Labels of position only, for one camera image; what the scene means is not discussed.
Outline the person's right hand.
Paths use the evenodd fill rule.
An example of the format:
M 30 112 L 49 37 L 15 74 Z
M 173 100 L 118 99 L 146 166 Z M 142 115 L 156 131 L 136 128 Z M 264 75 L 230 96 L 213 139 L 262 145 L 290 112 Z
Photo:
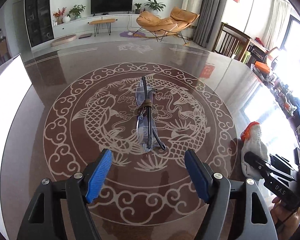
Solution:
M 296 211 L 288 211 L 279 197 L 275 197 L 271 203 L 274 204 L 270 210 L 274 224 L 279 226 L 282 223 L 285 229 L 295 231 L 300 224 L 300 207 Z

